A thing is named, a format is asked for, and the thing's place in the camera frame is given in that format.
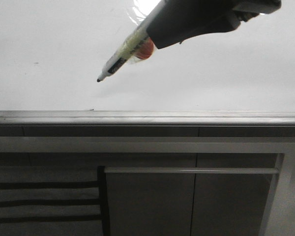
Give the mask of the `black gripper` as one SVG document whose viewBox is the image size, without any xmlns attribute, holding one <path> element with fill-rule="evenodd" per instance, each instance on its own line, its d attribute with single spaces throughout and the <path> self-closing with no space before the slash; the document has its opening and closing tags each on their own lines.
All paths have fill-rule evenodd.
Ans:
<svg viewBox="0 0 295 236">
<path fill-rule="evenodd" d="M 234 31 L 241 21 L 271 14 L 281 5 L 280 0 L 170 0 L 147 34 L 162 49 L 195 36 Z"/>
</svg>

